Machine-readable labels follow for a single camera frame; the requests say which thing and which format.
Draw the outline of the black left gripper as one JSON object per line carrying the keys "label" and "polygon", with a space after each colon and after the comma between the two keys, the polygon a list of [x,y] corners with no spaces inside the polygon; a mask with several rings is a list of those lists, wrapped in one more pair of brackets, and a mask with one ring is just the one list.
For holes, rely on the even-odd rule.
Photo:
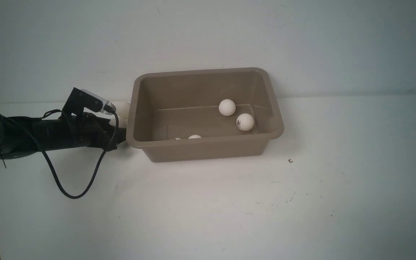
{"label": "black left gripper", "polygon": [[62,113],[73,138],[72,147],[90,147],[103,150],[115,150],[126,141],[126,128],[119,128],[119,118],[99,117],[84,112],[81,116]]}

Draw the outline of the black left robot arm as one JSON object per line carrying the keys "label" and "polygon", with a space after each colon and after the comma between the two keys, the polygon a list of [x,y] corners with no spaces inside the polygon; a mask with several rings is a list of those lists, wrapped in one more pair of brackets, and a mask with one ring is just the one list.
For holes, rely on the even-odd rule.
{"label": "black left robot arm", "polygon": [[[111,125],[110,119],[88,112],[75,114],[50,110],[42,117],[5,117],[0,114],[0,160],[18,159],[40,152],[60,192],[69,199],[80,199],[90,190],[105,154],[125,141],[126,128],[120,126],[117,112],[106,108],[105,113],[113,116],[114,124]],[[99,148],[102,153],[84,191],[72,195],[62,186],[47,152],[79,147]]]}

